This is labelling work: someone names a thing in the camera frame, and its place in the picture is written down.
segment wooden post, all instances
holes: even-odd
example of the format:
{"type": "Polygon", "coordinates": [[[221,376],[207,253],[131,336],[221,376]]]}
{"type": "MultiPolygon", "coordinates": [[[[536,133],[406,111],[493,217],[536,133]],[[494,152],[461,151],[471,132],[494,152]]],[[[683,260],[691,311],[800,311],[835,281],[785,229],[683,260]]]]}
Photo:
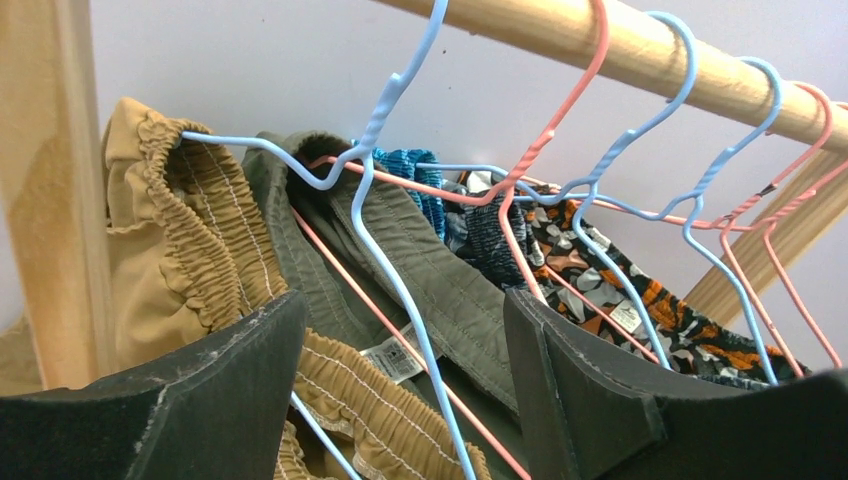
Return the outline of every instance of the wooden post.
{"type": "Polygon", "coordinates": [[[114,371],[87,0],[0,1],[0,197],[45,388],[114,371]]]}

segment tan pants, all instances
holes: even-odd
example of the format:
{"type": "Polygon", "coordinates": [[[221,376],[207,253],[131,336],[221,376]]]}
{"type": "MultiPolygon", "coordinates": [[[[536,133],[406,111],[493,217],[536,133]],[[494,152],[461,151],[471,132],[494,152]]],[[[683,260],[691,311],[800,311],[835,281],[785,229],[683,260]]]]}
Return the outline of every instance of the tan pants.
{"type": "MultiPolygon", "coordinates": [[[[122,369],[225,328],[288,288],[239,164],[224,147],[180,141],[184,130],[208,133],[122,99],[104,136],[122,369]]],[[[32,367],[19,328],[0,345],[14,343],[15,358],[32,367]]],[[[38,383],[37,369],[35,379],[28,372],[18,388],[38,383]]],[[[364,478],[462,478],[441,416],[347,345],[307,330],[294,390],[364,478]]],[[[289,419],[275,478],[348,478],[302,418],[289,419]]],[[[489,480],[482,453],[468,448],[478,478],[489,480]]]]}

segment white clothing label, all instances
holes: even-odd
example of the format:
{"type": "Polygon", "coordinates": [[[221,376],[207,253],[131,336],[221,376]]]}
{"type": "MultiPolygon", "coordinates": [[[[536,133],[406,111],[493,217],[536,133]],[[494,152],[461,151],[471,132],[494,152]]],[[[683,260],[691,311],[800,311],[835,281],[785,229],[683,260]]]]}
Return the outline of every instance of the white clothing label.
{"type": "Polygon", "coordinates": [[[639,325],[642,325],[642,319],[639,318],[639,312],[633,307],[630,300],[623,300],[615,309],[610,312],[610,318],[615,320],[627,333],[633,334],[639,325]]]}
{"type": "MultiPolygon", "coordinates": [[[[400,329],[400,334],[412,345],[412,348],[418,351],[422,357],[424,356],[421,353],[418,336],[415,334],[415,329],[411,323],[400,329]]],[[[432,343],[430,345],[433,348],[433,354],[436,358],[441,357],[442,352],[432,343]]],[[[415,361],[415,358],[403,348],[403,344],[394,336],[389,337],[386,341],[375,347],[366,348],[359,353],[371,362],[372,365],[377,367],[377,370],[383,372],[384,375],[395,383],[400,383],[424,371],[421,365],[415,361]]]]}

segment clothes rack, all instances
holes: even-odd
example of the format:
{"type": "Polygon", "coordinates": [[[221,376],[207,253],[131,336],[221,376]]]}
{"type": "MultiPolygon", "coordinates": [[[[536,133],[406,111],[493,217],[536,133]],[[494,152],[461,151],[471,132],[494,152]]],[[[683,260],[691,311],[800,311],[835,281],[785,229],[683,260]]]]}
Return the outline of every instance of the clothes rack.
{"type": "MultiPolygon", "coordinates": [[[[419,14],[429,13],[432,3],[379,1],[419,14]]],[[[673,95],[683,78],[685,58],[671,31],[624,4],[607,3],[612,46],[601,74],[659,95],[673,95]]],[[[106,321],[108,258],[101,233],[105,206],[88,3],[9,0],[2,13],[0,22],[7,34],[0,39],[0,65],[6,74],[0,77],[0,92],[4,99],[14,100],[0,113],[0,127],[7,132],[0,156],[6,172],[0,182],[4,212],[45,387],[80,387],[114,371],[114,347],[107,341],[111,338],[106,321]],[[18,134],[11,137],[11,132],[18,134]],[[45,148],[54,153],[44,158],[70,161],[45,164],[39,155],[45,148]],[[58,148],[64,149],[63,154],[55,154],[58,148]]],[[[585,66],[594,47],[589,40],[594,38],[594,22],[585,0],[453,0],[447,23],[578,67],[585,66]]],[[[701,69],[688,103],[733,120],[759,123],[770,98],[765,77],[713,47],[701,44],[700,48],[701,69]]],[[[785,97],[773,132],[814,142],[823,122],[815,99],[793,85],[786,86],[785,97]]],[[[804,179],[844,158],[848,112],[835,110],[834,133],[827,148],[836,153],[822,153],[810,162],[795,181],[783,187],[778,200],[797,192],[804,179]]],[[[787,264],[848,208],[848,194],[831,193],[848,191],[843,184],[831,183],[827,192],[823,190],[802,207],[807,215],[798,212],[775,232],[773,242],[787,264]],[[786,232],[793,233],[791,241],[786,232]]],[[[740,250],[738,257],[743,266],[762,270],[762,274],[749,272],[752,280],[770,275],[761,249],[740,250]]],[[[757,283],[758,289],[763,282],[757,283]]],[[[735,303],[714,302],[730,295],[722,293],[721,285],[708,283],[700,297],[705,303],[696,304],[698,308],[735,303]]]]}

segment white wall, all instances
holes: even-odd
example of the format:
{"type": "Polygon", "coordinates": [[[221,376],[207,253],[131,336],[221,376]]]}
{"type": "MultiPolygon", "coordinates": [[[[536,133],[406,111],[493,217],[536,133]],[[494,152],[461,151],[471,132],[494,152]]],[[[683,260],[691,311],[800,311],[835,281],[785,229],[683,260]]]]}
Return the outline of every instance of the white wall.
{"type": "MultiPolygon", "coordinates": [[[[760,56],[784,78],[848,100],[848,4],[832,0],[630,0],[683,18],[702,40],[760,56]]],[[[365,0],[92,0],[101,126],[120,96],[216,132],[322,128],[358,136],[388,75],[406,65],[421,18],[365,0]]],[[[541,131],[580,71],[447,27],[389,119],[384,148],[430,148],[443,162],[511,166],[541,131]]],[[[563,183],[583,175],[610,143],[664,106],[606,79],[594,82],[530,174],[563,183]]],[[[750,127],[684,107],[632,146],[602,191],[646,209],[694,185],[706,165],[750,127]],[[673,182],[659,178],[673,174],[673,182]]],[[[804,147],[763,138],[736,157],[708,192],[704,218],[728,212],[804,147]]],[[[708,268],[679,230],[594,209],[599,226],[644,270],[684,295],[708,268]]],[[[791,270],[823,329],[848,355],[839,286],[848,284],[841,222],[791,270]]],[[[699,238],[717,251],[713,234],[699,238]]],[[[0,235],[3,316],[21,308],[8,239],[0,235]]],[[[782,290],[764,295],[795,353],[814,367],[826,357],[782,290]]],[[[734,327],[744,331],[744,322],[734,327]]]]}

